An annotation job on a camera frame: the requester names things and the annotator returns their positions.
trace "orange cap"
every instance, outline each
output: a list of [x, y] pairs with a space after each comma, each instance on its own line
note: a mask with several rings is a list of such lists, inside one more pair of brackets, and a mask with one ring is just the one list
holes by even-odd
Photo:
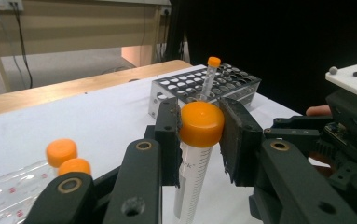
[[208, 58], [208, 65], [212, 67], [219, 67], [220, 64], [221, 64], [221, 60], [219, 58], [217, 57]]
[[192, 147], [212, 147], [219, 142], [224, 128], [224, 114], [206, 102], [192, 102], [181, 110], [181, 140]]
[[55, 168], [76, 157], [76, 143], [71, 139], [58, 139], [51, 142], [47, 147], [48, 163]]
[[65, 161], [59, 167], [59, 175], [65, 175], [70, 172], [82, 172], [91, 175], [90, 164], [86, 160], [80, 158]]

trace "plastic tube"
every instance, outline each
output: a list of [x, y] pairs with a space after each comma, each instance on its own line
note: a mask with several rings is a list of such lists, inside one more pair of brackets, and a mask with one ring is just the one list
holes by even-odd
[[225, 121], [222, 111], [206, 102], [185, 105], [181, 116], [183, 162], [179, 170], [180, 188], [175, 192], [174, 223], [190, 224], [195, 217], [213, 145], [219, 142]]
[[208, 101], [210, 96], [211, 88], [213, 87], [213, 80], [215, 79], [216, 69], [221, 64], [221, 60], [216, 57], [210, 57], [208, 59], [207, 74], [205, 75], [201, 93], [198, 96], [200, 101]]

